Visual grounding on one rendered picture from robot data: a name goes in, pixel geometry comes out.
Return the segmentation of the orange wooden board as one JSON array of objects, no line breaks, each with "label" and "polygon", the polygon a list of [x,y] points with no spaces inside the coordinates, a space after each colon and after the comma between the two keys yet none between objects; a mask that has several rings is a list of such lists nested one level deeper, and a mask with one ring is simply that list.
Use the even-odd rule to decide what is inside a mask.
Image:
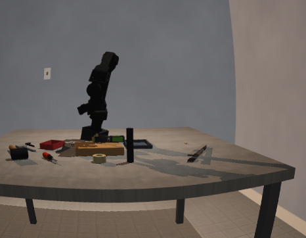
[{"label": "orange wooden board", "polygon": [[124,147],[119,142],[75,142],[76,156],[93,156],[102,154],[106,156],[124,155]]}]

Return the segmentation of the red-handled screwdriver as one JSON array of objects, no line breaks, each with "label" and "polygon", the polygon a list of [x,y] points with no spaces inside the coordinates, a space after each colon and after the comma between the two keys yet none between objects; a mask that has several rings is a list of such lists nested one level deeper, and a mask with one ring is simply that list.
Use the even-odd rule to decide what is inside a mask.
[{"label": "red-handled screwdriver", "polygon": [[46,152],[43,153],[43,157],[46,158],[46,159],[48,159],[48,160],[55,160],[55,161],[57,161],[57,160],[54,159],[49,153],[46,153]]}]

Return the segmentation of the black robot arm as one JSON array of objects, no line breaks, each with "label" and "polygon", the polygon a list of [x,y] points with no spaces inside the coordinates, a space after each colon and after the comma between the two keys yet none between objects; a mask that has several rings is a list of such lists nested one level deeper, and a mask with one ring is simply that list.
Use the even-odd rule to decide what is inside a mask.
[{"label": "black robot arm", "polygon": [[[95,69],[93,69],[91,73],[89,82],[92,83],[87,87],[87,94],[90,97],[103,96],[103,109],[108,113],[105,101],[106,92],[111,72],[115,69],[116,65],[118,65],[119,57],[115,53],[107,51],[103,54],[101,61],[102,62],[99,65],[96,65]],[[88,100],[87,104],[82,104],[77,109],[79,110],[80,115],[88,111],[91,112],[93,111],[92,102]]]}]

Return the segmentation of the red open tray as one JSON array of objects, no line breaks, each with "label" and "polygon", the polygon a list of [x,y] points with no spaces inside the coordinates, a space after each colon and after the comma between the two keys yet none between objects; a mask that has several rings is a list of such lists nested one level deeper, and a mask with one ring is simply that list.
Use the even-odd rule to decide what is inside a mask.
[{"label": "red open tray", "polygon": [[60,140],[49,140],[40,143],[40,149],[47,149],[47,150],[55,150],[63,146],[64,146],[64,141]]}]

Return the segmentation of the black mallet with wooden handle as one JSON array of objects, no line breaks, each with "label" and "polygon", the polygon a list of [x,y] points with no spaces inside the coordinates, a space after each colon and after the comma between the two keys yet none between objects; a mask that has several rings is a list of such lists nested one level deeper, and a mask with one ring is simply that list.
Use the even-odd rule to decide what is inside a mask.
[{"label": "black mallet with wooden handle", "polygon": [[12,160],[28,158],[27,147],[16,148],[13,145],[9,145],[9,149],[11,150],[11,159]]}]

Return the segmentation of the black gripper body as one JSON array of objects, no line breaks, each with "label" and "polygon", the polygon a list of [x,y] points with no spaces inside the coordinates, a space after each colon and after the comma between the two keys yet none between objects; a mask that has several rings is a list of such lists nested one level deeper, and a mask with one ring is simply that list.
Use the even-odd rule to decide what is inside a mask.
[{"label": "black gripper body", "polygon": [[[90,97],[93,111],[90,112],[92,118],[107,118],[107,112],[103,109],[103,97]],[[100,111],[96,111],[100,110]]]}]

